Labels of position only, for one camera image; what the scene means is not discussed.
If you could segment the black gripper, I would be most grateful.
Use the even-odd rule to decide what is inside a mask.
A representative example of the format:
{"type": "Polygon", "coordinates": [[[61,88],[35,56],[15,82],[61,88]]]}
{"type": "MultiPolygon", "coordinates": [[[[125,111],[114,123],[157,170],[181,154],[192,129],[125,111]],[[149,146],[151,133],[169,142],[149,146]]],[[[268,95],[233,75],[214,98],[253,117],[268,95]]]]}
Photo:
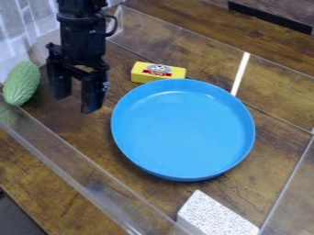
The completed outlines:
{"type": "Polygon", "coordinates": [[[107,0],[57,0],[57,20],[61,27],[61,43],[50,42],[47,49],[49,82],[54,97],[71,95],[71,77],[82,80],[82,112],[98,111],[110,88],[106,53],[107,31],[103,8],[107,0]]]}

